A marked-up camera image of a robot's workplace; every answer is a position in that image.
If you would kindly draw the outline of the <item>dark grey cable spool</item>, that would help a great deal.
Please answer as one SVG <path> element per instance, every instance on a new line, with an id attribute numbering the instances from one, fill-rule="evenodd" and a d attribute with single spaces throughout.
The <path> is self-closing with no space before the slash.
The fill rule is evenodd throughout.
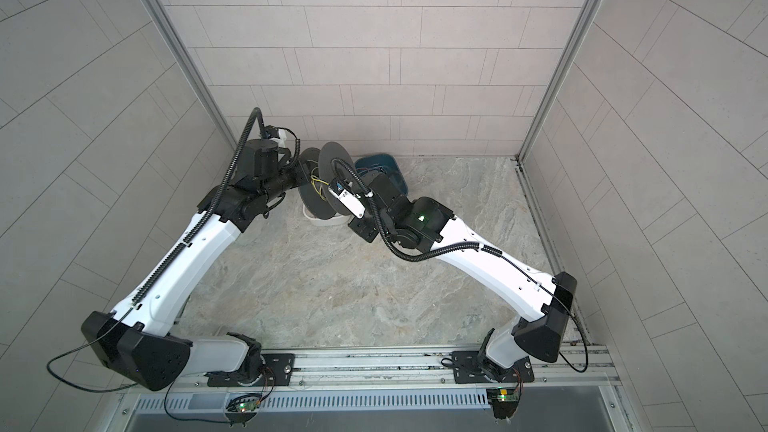
<path id="1" fill-rule="evenodd" d="M 321 219 L 335 213 L 353 217 L 328 191 L 329 185 L 340 182 L 352 192 L 349 169 L 353 161 L 347 150 L 337 142 L 328 142 L 322 148 L 307 148 L 299 160 L 309 179 L 307 185 L 299 188 L 303 205 Z"/>

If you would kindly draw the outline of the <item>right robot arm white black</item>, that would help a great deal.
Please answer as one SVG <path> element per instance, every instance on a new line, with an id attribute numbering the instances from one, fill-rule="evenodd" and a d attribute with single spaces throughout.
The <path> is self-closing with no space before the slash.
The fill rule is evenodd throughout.
<path id="1" fill-rule="evenodd" d="M 491 330 L 479 349 L 476 368 L 495 382 L 507 380 L 518 362 L 530 357 L 554 363 L 572 311 L 576 279 L 566 272 L 551 275 L 503 252 L 473 231 L 440 202 L 411 201 L 384 174 L 360 176 L 341 158 L 320 161 L 327 194 L 353 216 L 350 228 L 371 242 L 381 238 L 399 259 L 431 259 L 452 265 L 475 279 L 516 313 L 517 320 Z"/>

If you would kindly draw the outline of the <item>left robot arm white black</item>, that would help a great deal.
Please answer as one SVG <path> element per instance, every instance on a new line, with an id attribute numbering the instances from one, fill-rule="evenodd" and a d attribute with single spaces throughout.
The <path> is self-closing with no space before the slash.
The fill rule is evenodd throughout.
<path id="1" fill-rule="evenodd" d="M 255 219 L 269 217 L 288 191 L 306 183 L 300 149 L 285 146 L 290 133 L 265 125 L 261 110 L 253 109 L 221 183 L 199 203 L 182 236 L 110 312 L 93 312 L 83 322 L 101 365 L 151 391 L 192 374 L 220 386 L 262 379 L 266 366 L 255 339 L 238 333 L 179 338 L 171 329 L 217 258 Z"/>

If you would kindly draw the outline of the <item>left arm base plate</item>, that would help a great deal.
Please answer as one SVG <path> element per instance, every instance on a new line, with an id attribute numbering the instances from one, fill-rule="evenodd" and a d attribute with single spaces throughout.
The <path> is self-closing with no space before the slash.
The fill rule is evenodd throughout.
<path id="1" fill-rule="evenodd" d="M 208 372 L 208 387 L 287 386 L 290 384 L 295 355 L 290 353 L 259 354 L 245 359 L 233 372 Z"/>

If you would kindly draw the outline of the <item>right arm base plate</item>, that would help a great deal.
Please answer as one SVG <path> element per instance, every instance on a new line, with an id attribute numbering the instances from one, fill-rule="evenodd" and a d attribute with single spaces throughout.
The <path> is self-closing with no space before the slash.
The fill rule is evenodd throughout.
<path id="1" fill-rule="evenodd" d="M 508 369 L 499 368 L 490 360 L 481 361 L 478 351 L 453 351 L 441 363 L 450 368 L 456 384 L 498 383 L 518 385 L 533 383 L 535 376 L 528 357 L 516 361 Z"/>

